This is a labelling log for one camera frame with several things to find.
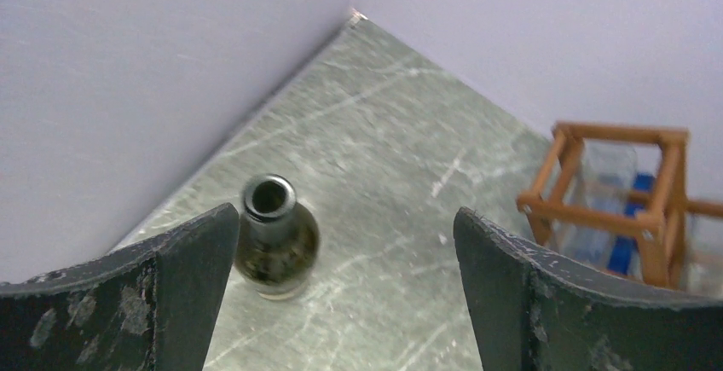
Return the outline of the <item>dark green wine bottle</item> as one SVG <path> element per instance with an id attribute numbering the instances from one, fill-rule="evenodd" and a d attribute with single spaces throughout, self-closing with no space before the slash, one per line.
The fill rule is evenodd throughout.
<path id="1" fill-rule="evenodd" d="M 234 267 L 268 300 L 292 299 L 308 283 L 321 234 L 309 209 L 283 176 L 252 177 L 240 193 L 242 214 Z"/>

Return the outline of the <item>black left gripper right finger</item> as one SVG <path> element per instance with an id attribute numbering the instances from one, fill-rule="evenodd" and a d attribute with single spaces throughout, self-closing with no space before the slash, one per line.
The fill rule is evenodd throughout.
<path id="1" fill-rule="evenodd" d="M 462 207 L 454 245 L 486 370 L 719 370 L 722 303 L 580 264 Z"/>

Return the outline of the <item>clear glass bottle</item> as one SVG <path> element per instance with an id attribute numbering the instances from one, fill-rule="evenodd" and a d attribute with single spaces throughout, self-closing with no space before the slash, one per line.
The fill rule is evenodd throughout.
<path id="1" fill-rule="evenodd" d="M 581 169 L 574 175 L 564 196 L 567 205 L 594 212 L 622 215 L 637 173 L 638 156 L 633 146 L 623 143 L 587 141 Z M 607 229 L 556 222 L 552 246 L 568 258 L 597 268 L 607 266 L 615 236 Z"/>

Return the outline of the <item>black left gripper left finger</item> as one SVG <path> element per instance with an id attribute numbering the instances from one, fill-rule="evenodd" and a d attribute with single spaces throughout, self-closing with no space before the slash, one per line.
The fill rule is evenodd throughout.
<path id="1" fill-rule="evenodd" d="M 2 284 L 2 369 L 202 369 L 239 227 L 225 203 L 101 258 Z"/>

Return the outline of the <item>clear glass jar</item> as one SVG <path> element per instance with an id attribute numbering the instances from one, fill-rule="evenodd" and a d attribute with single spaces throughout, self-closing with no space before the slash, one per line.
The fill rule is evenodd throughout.
<path id="1" fill-rule="evenodd" d="M 681 286 L 688 293 L 722 299 L 720 218 L 687 215 Z"/>

